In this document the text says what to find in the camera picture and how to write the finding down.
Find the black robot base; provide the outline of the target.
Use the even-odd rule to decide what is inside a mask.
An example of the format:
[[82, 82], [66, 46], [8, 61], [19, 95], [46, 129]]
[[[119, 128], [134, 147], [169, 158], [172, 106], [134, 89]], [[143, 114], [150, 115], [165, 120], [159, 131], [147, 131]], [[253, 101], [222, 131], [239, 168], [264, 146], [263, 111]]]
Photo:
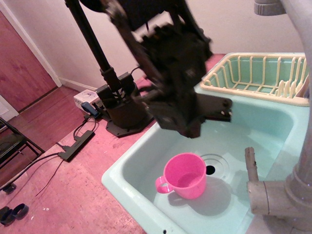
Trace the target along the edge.
[[143, 104], [133, 100], [132, 95], [139, 94], [132, 74], [126, 72], [117, 76], [114, 69], [101, 71], [106, 84], [96, 89], [107, 117], [106, 130], [121, 138], [144, 130], [153, 116], [145, 110]]

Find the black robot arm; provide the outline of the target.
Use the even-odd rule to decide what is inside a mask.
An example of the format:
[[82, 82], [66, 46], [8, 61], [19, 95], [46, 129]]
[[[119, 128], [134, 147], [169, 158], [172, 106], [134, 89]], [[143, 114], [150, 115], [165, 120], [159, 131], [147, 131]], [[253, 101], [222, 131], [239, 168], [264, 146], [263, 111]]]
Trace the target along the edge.
[[[155, 119], [163, 129], [196, 138], [205, 120], [231, 120], [230, 99], [199, 94], [194, 89], [206, 74], [211, 40], [185, 1], [68, 0], [66, 6], [106, 82], [96, 90], [102, 106], [84, 104], [83, 108], [103, 116], [107, 131], [117, 137], [128, 136]], [[130, 73], [116, 75], [83, 7], [109, 17], [150, 81], [149, 86], [138, 87]]]

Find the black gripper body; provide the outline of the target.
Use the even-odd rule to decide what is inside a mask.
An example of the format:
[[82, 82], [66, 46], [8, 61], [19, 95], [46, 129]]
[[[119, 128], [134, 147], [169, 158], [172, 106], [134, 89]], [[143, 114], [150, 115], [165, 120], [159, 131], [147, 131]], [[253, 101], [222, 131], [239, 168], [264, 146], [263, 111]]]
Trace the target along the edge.
[[187, 123], [199, 117], [231, 121], [230, 99], [195, 91], [205, 74], [205, 70], [169, 70], [157, 76], [146, 73], [151, 85], [143, 88], [143, 103], [162, 129], [182, 132]]

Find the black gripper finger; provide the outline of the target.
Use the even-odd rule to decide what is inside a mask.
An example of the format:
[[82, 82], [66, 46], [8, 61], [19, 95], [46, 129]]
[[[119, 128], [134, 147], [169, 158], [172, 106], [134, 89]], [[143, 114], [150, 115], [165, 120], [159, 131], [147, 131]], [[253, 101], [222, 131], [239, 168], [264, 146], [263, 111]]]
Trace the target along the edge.
[[187, 138], [197, 138], [200, 137], [201, 125], [205, 122], [204, 117], [199, 117], [192, 119], [182, 130], [182, 135]]

